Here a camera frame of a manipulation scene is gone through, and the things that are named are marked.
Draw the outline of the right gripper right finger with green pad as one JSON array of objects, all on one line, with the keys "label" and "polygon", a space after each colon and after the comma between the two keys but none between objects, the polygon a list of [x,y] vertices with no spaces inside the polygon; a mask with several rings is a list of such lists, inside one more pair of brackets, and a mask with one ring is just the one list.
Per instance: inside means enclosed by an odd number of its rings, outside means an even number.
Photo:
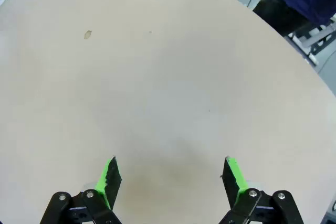
[{"label": "right gripper right finger with green pad", "polygon": [[296,202],[289,191],[272,195],[248,187],[235,158],[227,156],[221,175],[230,210],[220,223],[303,223]]}]

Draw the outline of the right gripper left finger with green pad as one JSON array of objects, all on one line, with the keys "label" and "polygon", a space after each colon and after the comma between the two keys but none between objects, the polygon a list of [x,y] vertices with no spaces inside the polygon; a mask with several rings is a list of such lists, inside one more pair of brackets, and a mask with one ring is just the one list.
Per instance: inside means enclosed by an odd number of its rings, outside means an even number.
[{"label": "right gripper left finger with green pad", "polygon": [[113,212],[121,185],[117,159],[110,159],[94,189],[71,196],[65,191],[52,195],[41,223],[120,223]]}]

